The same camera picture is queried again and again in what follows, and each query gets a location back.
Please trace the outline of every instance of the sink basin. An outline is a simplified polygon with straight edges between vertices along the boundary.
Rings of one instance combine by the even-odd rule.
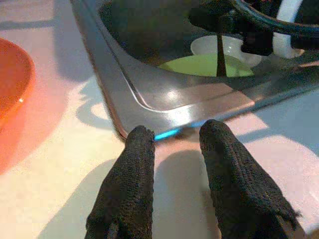
[[[188,22],[198,0],[71,0],[101,90],[124,137],[143,124],[161,135],[207,119],[226,118],[308,91],[319,85],[319,59],[270,56],[254,76],[201,77],[160,69],[192,55],[193,40],[211,35]]]

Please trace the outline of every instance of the black gloved finger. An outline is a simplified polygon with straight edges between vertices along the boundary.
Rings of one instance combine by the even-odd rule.
[[[85,239],[152,238],[154,153],[154,133],[136,127],[102,183]]]
[[[298,214],[226,124],[207,121],[200,147],[224,239],[286,238],[277,215],[296,228]]]

